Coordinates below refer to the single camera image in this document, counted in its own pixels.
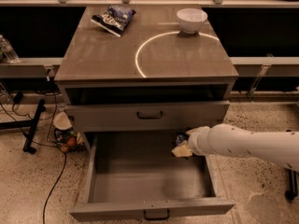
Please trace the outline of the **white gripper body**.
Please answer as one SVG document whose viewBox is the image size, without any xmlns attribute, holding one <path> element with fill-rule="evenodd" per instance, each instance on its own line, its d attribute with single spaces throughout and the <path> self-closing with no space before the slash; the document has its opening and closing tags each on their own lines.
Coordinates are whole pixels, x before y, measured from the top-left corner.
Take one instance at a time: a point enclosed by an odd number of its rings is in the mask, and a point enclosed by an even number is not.
<svg viewBox="0 0 299 224">
<path fill-rule="evenodd" d="M 208 134 L 210 128 L 203 126 L 199 128 L 197 133 L 189 136 L 188 146 L 195 155 L 206 155 L 210 151 L 208 144 Z"/>
</svg>

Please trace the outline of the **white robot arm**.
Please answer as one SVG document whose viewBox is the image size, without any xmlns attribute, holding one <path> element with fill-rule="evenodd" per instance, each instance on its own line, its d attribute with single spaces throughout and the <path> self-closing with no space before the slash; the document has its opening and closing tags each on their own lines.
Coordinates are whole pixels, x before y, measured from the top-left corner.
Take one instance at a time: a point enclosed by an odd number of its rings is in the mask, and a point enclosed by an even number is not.
<svg viewBox="0 0 299 224">
<path fill-rule="evenodd" d="M 185 135 L 172 149 L 175 157 L 255 157 L 299 172 L 299 132 L 253 132 L 219 124 L 194 128 Z"/>
</svg>

